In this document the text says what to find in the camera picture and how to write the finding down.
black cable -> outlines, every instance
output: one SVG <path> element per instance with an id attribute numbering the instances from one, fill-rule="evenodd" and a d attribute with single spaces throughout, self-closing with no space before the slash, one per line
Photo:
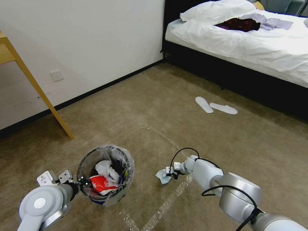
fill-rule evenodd
<path id="1" fill-rule="evenodd" d="M 252 202 L 252 204 L 253 204 L 253 206 L 254 206 L 255 209 L 258 208 L 256 202 L 252 199 L 251 196 L 249 196 L 249 195 L 248 195 L 246 192 L 244 192 L 243 190 L 241 190 L 241 189 L 239 189 L 239 188 L 237 188 L 237 187 L 231 186 L 231 185 L 218 185 L 218 186 L 215 186 L 215 187 L 212 187 L 212 188 L 209 188 L 209 189 L 205 190 L 201 195 L 202 195 L 202 196 L 205 196 L 207 192 L 212 191 L 212 190 L 217 189 L 217 188 L 231 188 L 231 189 L 237 190 L 237 191 L 243 193 L 246 197 L 248 197 L 249 200 L 251 200 L 251 202 Z"/>
<path id="2" fill-rule="evenodd" d="M 196 149 L 193 149 L 193 148 L 182 148 L 182 149 L 178 150 L 177 153 L 176 153 L 176 154 L 174 155 L 174 157 L 172 158 L 172 161 L 171 161 L 171 163 L 170 163 L 170 171 L 169 171 L 169 173 L 166 172 L 167 174 L 171 175 L 171 166 L 172 166 L 172 163 L 173 163 L 174 158 L 176 157 L 177 154 L 179 154 L 180 151 L 183 151 L 183 150 L 185 150 L 185 149 L 194 150 L 194 151 L 198 154 L 198 158 L 200 158 L 200 155 L 199 155 L 199 153 L 198 153 L 198 151 L 197 151 Z"/>
<path id="3" fill-rule="evenodd" d="M 237 190 L 237 191 L 243 193 L 246 197 L 248 197 L 250 199 L 250 201 L 252 202 L 253 206 L 254 206 L 254 209 L 251 212 L 251 214 L 242 222 L 242 224 L 240 224 L 240 226 L 236 229 L 236 231 L 240 231 L 249 221 L 253 220 L 259 213 L 262 213 L 262 211 L 260 209 L 258 209 L 258 206 L 257 206 L 256 202 L 252 199 L 251 196 L 249 196 L 243 190 L 241 190 L 241 189 L 239 189 L 237 187 L 231 186 L 231 185 L 215 186 L 215 187 L 212 187 L 210 189 L 205 190 L 201 195 L 202 196 L 210 196 L 211 194 L 206 194 L 206 193 L 211 191 L 211 190 L 217 189 L 217 188 L 231 188 L 231 189 Z"/>
<path id="4" fill-rule="evenodd" d="M 210 194 L 206 194 L 204 196 L 216 196 L 216 194 L 210 193 Z"/>
<path id="5" fill-rule="evenodd" d="M 214 165 L 216 168 L 219 168 L 220 170 L 222 170 L 220 167 L 218 167 L 217 164 L 215 164 L 214 162 L 212 162 L 212 161 L 210 161 L 210 160 L 207 160 L 207 159 L 203 159 L 203 158 L 198 157 L 198 158 L 195 159 L 195 161 L 198 160 L 198 159 L 201 159 L 201 160 L 205 160 L 205 161 L 207 161 L 207 162 L 210 162 L 210 163 L 211 163 L 212 165 Z"/>

trash can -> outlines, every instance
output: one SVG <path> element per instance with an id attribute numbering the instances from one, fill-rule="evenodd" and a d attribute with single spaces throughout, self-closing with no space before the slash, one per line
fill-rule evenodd
<path id="1" fill-rule="evenodd" d="M 98 175 L 95 165 L 103 160 L 110 160 L 112 168 L 121 176 L 119 188 L 102 196 L 96 192 L 90 182 L 90 177 Z M 81 192 L 92 202 L 109 207 L 116 204 L 125 196 L 134 176 L 135 164 L 128 150 L 116 145 L 100 146 L 90 151 L 80 162 L 77 170 L 77 179 L 80 182 Z"/>

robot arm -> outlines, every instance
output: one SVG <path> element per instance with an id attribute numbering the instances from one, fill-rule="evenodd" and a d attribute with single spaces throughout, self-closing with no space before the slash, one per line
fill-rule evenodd
<path id="1" fill-rule="evenodd" d="M 17 231 L 46 229 L 70 210 L 70 201 L 80 190 L 68 170 L 59 178 L 52 171 L 46 171 L 37 178 L 37 182 L 40 186 L 28 193 L 20 204 L 21 224 Z"/>
<path id="2" fill-rule="evenodd" d="M 243 223 L 253 217 L 253 222 L 248 224 L 254 231 L 307 231 L 298 223 L 281 215 L 261 212 L 254 216 L 254 209 L 261 202 L 261 188 L 236 174 L 224 174 L 221 169 L 206 160 L 192 155 L 183 163 L 175 162 L 174 170 L 180 171 L 181 174 L 192 174 L 204 192 L 212 191 L 218 196 L 220 208 L 233 220 Z"/>

wooden table leg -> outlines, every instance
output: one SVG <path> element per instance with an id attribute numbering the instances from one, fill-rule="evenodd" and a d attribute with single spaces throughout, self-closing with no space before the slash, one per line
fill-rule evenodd
<path id="1" fill-rule="evenodd" d="M 37 93 L 42 98 L 42 100 L 47 105 L 47 107 L 51 110 L 52 114 L 55 116 L 55 118 L 57 119 L 59 124 L 63 127 L 64 131 L 67 133 L 67 135 L 70 137 L 70 139 L 73 140 L 74 137 L 73 137 L 71 131 L 68 129 L 68 127 L 65 125 L 64 121 L 61 119 L 60 115 L 57 113 L 55 108 L 52 106 L 51 102 L 49 101 L 49 99 L 47 98 L 47 96 L 45 95 L 45 93 L 43 92 L 41 87 L 39 86 L 39 84 L 36 82 L 35 78 L 31 74 L 31 72 L 29 71 L 29 69 L 27 68 L 25 63 L 22 61 L 22 59 L 18 55 L 17 51 L 13 47 L 13 45 L 10 43 L 10 41 L 8 39 L 6 39 L 4 41 L 4 44 L 5 44 L 6 48 L 11 52 L 11 54 L 14 56 L 16 63 L 18 64 L 18 66 L 20 67 L 22 72 L 25 74 L 27 79 L 30 81 L 30 83 L 32 84 L 34 89 L 37 91 Z"/>

gray folded cloth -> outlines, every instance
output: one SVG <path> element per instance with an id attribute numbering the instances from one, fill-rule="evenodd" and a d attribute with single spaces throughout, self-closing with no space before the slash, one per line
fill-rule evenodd
<path id="1" fill-rule="evenodd" d="M 274 29 L 288 30 L 293 24 L 293 22 L 284 21 L 284 20 L 275 19 L 275 18 L 266 19 L 265 16 L 261 14 L 257 14 L 257 13 L 243 15 L 240 17 L 240 19 L 253 19 L 256 22 L 261 23 L 260 28 L 263 28 L 266 30 L 274 30 Z"/>

